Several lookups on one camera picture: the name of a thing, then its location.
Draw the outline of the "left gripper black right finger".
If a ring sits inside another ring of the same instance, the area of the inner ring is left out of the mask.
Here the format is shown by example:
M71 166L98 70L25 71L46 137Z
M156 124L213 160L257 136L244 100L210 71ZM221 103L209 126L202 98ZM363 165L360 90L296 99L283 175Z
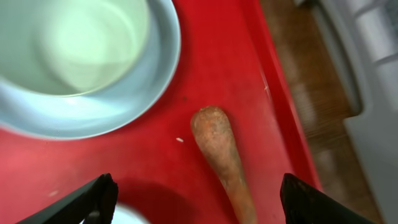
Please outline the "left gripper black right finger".
M290 173L284 174L280 200L286 224L372 224Z

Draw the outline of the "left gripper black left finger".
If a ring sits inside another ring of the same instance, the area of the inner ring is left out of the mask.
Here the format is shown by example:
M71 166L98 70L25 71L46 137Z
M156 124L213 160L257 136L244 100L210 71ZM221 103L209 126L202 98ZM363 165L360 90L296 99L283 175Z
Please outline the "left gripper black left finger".
M111 174L102 174L20 222L22 224L110 224L118 192L118 185Z

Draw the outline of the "small light blue bowl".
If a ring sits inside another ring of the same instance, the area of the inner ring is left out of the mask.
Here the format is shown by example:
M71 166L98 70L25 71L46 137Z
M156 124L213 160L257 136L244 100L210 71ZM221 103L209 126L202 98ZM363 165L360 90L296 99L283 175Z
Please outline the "small light blue bowl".
M80 224L150 224L141 213L123 203L117 203L113 209L94 209Z

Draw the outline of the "orange carrot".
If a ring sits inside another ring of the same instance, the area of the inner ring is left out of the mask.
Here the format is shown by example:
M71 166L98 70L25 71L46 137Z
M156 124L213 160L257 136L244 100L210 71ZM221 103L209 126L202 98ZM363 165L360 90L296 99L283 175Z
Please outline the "orange carrot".
M218 176L238 222L258 222L254 202L246 182L231 124L219 107L207 106L191 119L196 144Z

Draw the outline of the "green bowl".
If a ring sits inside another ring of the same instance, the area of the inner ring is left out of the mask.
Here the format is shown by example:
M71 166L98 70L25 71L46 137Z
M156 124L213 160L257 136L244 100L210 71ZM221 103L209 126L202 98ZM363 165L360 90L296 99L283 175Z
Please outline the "green bowl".
M1 0L1 83L78 96L119 81L149 38L146 0Z

